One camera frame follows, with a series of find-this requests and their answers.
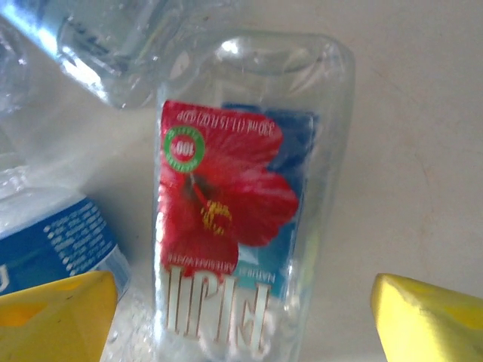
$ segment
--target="white table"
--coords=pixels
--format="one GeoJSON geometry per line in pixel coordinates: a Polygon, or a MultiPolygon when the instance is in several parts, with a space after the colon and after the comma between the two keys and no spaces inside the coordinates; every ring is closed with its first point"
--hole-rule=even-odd
{"type": "MultiPolygon", "coordinates": [[[[483,297],[483,2],[257,3],[244,24],[334,35],[358,68],[300,360],[385,361],[369,308],[376,273],[483,297]]],[[[153,105],[110,109],[37,51],[32,62],[37,94],[4,129],[34,183],[78,188],[99,203],[149,280],[153,105]]]]}

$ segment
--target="yellow plastic object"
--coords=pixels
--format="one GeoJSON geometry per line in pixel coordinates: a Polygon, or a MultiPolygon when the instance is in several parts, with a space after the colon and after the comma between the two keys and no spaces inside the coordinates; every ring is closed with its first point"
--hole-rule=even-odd
{"type": "Polygon", "coordinates": [[[371,307],[388,362],[483,361],[483,299],[382,274],[371,307]]]}
{"type": "Polygon", "coordinates": [[[116,303],[108,271],[0,297],[0,361],[99,362],[116,303]]]}

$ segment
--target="blue and white label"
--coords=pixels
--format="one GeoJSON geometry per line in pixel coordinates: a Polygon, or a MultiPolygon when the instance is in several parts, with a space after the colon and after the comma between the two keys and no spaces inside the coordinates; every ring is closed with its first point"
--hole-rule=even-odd
{"type": "Polygon", "coordinates": [[[92,270],[112,272],[119,297],[128,288],[128,263],[87,198],[0,240],[0,296],[92,270]]]}

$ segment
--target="plastic water bottle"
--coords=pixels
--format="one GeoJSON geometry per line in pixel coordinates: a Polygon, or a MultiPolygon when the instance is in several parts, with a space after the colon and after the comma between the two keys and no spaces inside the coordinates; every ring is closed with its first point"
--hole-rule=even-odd
{"type": "Polygon", "coordinates": [[[29,64],[17,31],[0,22],[0,118],[19,109],[29,93],[29,64]]]}
{"type": "Polygon", "coordinates": [[[191,0],[2,0],[0,14],[102,101],[137,107],[191,0]]]}
{"type": "Polygon", "coordinates": [[[153,339],[163,362],[295,362],[352,114],[323,35],[186,38],[155,132],[153,339]]]}
{"type": "Polygon", "coordinates": [[[128,262],[95,203],[60,187],[30,187],[0,131],[0,296],[92,270],[114,274],[119,298],[128,262]]]}

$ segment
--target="yellow stamen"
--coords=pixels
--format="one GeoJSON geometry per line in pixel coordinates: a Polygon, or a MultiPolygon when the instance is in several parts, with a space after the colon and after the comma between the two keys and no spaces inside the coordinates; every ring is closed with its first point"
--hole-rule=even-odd
{"type": "Polygon", "coordinates": [[[215,235],[224,235],[232,222],[232,214],[226,205],[218,201],[208,200],[201,211],[205,229],[211,230],[215,235]]]}

